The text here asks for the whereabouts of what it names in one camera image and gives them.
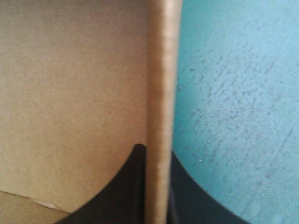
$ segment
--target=tan paper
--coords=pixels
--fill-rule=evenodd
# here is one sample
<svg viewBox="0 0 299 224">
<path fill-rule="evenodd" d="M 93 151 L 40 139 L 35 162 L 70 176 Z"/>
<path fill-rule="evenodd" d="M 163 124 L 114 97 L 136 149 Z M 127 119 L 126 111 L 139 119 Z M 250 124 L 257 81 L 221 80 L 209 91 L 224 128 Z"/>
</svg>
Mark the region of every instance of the tan paper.
<svg viewBox="0 0 299 224">
<path fill-rule="evenodd" d="M 46 208 L 31 199 L 0 191 L 1 224 L 52 224 L 67 213 Z"/>
<path fill-rule="evenodd" d="M 0 190 L 72 212 L 145 142 L 145 8 L 0 1 Z"/>
<path fill-rule="evenodd" d="M 166 223 L 181 0 L 148 0 L 146 224 Z"/>
</svg>

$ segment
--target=black curved shape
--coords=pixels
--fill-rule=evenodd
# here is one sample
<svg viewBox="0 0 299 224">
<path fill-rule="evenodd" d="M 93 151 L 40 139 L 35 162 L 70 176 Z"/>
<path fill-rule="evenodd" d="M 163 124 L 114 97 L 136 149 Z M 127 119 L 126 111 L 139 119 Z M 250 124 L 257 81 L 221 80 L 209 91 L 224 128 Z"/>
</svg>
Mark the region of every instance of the black curved shape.
<svg viewBox="0 0 299 224">
<path fill-rule="evenodd" d="M 209 196 L 172 154 L 168 224 L 248 224 Z"/>
<path fill-rule="evenodd" d="M 57 224 L 140 224 L 143 222 L 145 146 L 134 146 L 126 163 L 91 201 Z"/>
<path fill-rule="evenodd" d="M 145 146 L 137 144 L 111 182 L 91 201 L 56 224 L 143 224 Z M 248 224 L 209 196 L 175 154 L 167 224 Z"/>
</svg>

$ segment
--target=teal surface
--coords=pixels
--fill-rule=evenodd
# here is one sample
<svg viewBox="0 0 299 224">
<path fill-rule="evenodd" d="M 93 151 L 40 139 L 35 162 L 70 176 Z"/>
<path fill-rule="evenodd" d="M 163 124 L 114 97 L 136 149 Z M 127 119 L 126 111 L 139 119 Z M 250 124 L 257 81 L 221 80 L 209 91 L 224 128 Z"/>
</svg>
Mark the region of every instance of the teal surface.
<svg viewBox="0 0 299 224">
<path fill-rule="evenodd" d="M 185 0 L 173 148 L 252 224 L 299 223 L 299 1 Z"/>
</svg>

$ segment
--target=brown cardboard surface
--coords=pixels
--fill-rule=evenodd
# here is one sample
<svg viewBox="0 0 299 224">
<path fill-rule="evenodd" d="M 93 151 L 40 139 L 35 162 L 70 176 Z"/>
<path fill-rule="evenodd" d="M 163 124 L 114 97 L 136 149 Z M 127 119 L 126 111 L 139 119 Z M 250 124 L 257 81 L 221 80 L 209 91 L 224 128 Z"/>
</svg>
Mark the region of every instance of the brown cardboard surface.
<svg viewBox="0 0 299 224">
<path fill-rule="evenodd" d="M 145 4 L 0 1 L 0 190 L 72 212 L 145 141 Z"/>
<path fill-rule="evenodd" d="M 68 213 L 46 208 L 29 198 L 0 191 L 1 224 L 52 224 Z"/>
<path fill-rule="evenodd" d="M 148 0 L 146 224 L 166 223 L 182 0 Z"/>
</svg>

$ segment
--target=blue painted surface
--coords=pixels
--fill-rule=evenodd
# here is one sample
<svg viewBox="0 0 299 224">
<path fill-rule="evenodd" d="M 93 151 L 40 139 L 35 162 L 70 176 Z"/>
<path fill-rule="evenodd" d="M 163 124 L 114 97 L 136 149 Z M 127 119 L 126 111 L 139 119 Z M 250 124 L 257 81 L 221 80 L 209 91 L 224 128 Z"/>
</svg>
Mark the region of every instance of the blue painted surface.
<svg viewBox="0 0 299 224">
<path fill-rule="evenodd" d="M 185 0 L 173 147 L 252 224 L 299 223 L 299 1 Z"/>
</svg>

